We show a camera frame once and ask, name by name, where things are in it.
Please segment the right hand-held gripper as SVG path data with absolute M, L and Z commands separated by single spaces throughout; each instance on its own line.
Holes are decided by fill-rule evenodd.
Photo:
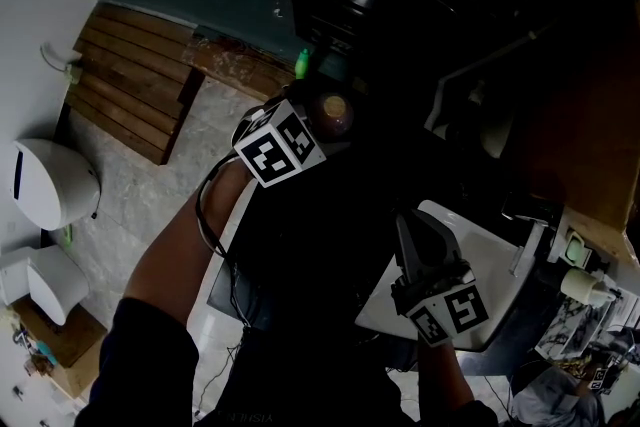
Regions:
M 396 216 L 403 274 L 391 285 L 396 312 L 429 347 L 452 341 L 489 319 L 471 266 L 460 259 L 453 232 L 431 214 Z

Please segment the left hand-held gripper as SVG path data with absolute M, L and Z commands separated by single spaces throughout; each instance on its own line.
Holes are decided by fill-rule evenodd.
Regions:
M 319 143 L 287 99 L 252 114 L 233 147 L 263 187 L 326 161 Z

